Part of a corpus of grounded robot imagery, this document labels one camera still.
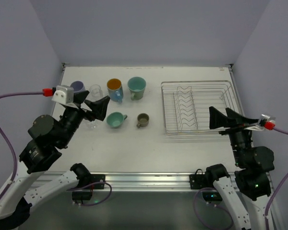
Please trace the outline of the purple plastic cup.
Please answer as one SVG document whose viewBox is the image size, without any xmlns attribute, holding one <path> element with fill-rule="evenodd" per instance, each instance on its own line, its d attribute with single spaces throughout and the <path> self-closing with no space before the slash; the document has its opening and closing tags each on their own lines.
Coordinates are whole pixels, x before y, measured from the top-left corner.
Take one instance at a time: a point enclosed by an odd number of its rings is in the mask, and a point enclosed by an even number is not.
<svg viewBox="0 0 288 230">
<path fill-rule="evenodd" d="M 85 86 L 82 81 L 74 81 L 71 85 L 74 93 L 85 91 Z"/>
</svg>

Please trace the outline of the clear plastic cup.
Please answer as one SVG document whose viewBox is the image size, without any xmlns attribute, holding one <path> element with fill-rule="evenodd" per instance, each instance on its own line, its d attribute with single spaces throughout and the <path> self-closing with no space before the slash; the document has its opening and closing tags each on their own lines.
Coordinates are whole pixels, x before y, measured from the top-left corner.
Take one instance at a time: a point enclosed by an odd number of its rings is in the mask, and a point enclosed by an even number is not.
<svg viewBox="0 0 288 230">
<path fill-rule="evenodd" d="M 90 100 L 92 102 L 98 101 L 103 98 L 103 92 L 101 90 L 100 85 L 94 84 L 90 87 Z"/>
<path fill-rule="evenodd" d="M 97 127 L 97 121 L 86 121 L 86 126 L 89 128 L 89 129 L 94 129 Z"/>
</svg>

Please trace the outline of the small mint green cup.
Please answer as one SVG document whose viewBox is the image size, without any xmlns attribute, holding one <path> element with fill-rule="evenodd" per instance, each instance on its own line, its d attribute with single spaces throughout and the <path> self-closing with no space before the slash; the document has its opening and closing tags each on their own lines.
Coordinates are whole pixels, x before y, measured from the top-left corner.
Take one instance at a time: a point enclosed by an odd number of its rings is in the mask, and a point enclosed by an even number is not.
<svg viewBox="0 0 288 230">
<path fill-rule="evenodd" d="M 111 128 L 119 128 L 127 117 L 127 115 L 120 112 L 113 112 L 107 116 L 106 122 Z"/>
</svg>

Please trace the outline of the blue cup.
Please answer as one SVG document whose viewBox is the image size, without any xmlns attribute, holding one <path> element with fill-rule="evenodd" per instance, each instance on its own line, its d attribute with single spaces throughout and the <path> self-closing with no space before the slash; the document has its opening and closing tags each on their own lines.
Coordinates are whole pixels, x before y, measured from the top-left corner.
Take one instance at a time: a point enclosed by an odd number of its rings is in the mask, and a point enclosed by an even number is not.
<svg viewBox="0 0 288 230">
<path fill-rule="evenodd" d="M 112 101 L 122 103 L 123 88 L 119 79 L 110 79 L 107 82 L 107 89 L 109 97 Z"/>
</svg>

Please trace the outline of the large green cup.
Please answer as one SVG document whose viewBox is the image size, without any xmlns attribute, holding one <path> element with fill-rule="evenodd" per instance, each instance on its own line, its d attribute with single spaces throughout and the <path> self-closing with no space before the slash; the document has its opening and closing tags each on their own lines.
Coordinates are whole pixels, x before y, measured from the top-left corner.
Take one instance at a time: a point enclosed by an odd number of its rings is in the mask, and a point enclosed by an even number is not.
<svg viewBox="0 0 288 230">
<path fill-rule="evenodd" d="M 132 77 L 128 80 L 128 88 L 131 93 L 131 100 L 140 100 L 144 96 L 146 81 L 142 77 Z"/>
</svg>

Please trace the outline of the beige cup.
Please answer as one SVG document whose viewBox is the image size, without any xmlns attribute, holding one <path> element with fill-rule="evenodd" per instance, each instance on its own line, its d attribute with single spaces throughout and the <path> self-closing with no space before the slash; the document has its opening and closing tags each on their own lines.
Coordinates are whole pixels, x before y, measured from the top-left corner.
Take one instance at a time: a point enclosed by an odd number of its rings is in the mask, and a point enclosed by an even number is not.
<svg viewBox="0 0 288 230">
<path fill-rule="evenodd" d="M 149 124 L 149 115 L 141 113 L 137 116 L 137 128 L 146 127 Z"/>
</svg>

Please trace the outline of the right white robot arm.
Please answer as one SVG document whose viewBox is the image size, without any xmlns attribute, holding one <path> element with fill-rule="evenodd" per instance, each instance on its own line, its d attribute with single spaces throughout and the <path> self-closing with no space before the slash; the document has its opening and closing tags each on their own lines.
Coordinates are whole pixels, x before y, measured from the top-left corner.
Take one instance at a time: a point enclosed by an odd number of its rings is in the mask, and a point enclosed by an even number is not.
<svg viewBox="0 0 288 230">
<path fill-rule="evenodd" d="M 238 230 L 264 230 L 271 223 L 266 210 L 271 196 L 267 173 L 274 170 L 274 153 L 265 146 L 252 146 L 252 132 L 262 131 L 265 125 L 273 125 L 270 117 L 246 118 L 230 108 L 226 113 L 209 107 L 209 128 L 222 128 L 221 135 L 227 135 L 240 170 L 235 171 L 235 182 L 241 197 L 237 195 L 229 173 L 223 164 L 206 168 L 205 176 L 221 195 Z"/>
</svg>

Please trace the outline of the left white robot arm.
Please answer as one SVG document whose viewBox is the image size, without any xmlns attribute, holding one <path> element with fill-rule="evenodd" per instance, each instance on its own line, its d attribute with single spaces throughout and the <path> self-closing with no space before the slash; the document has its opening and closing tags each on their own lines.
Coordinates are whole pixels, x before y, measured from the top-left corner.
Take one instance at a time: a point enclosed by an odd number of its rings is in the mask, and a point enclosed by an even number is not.
<svg viewBox="0 0 288 230">
<path fill-rule="evenodd" d="M 65 106 L 59 120 L 41 115 L 28 130 L 31 141 L 22 153 L 13 155 L 13 171 L 0 189 L 0 230 L 15 230 L 28 220 L 41 204 L 64 191 L 94 190 L 106 185 L 104 179 L 93 179 L 81 163 L 74 164 L 62 176 L 32 189 L 32 184 L 61 156 L 83 120 L 103 121 L 110 98 L 92 102 L 88 91 L 73 93 L 74 106 Z"/>
</svg>

